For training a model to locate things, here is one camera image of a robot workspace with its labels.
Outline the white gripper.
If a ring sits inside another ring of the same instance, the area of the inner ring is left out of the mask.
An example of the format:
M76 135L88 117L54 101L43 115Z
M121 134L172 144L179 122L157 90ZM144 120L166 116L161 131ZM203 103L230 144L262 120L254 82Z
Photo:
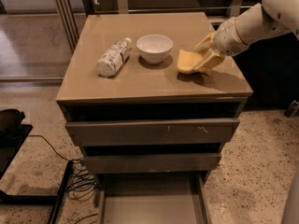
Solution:
M226 56L235 56L249 48L239 34L239 29L245 25L244 20L232 17L223 22L217 31L207 35L195 47L194 51L205 53L202 60L192 69L194 72L210 74L212 69L221 64Z

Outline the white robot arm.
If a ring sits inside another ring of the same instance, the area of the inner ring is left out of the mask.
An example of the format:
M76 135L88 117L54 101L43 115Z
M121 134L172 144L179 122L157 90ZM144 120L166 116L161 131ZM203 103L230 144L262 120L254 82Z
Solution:
M299 0L262 0L247 11L223 22L194 48L203 56L193 72L209 75L226 56L235 56L253 43L299 31Z

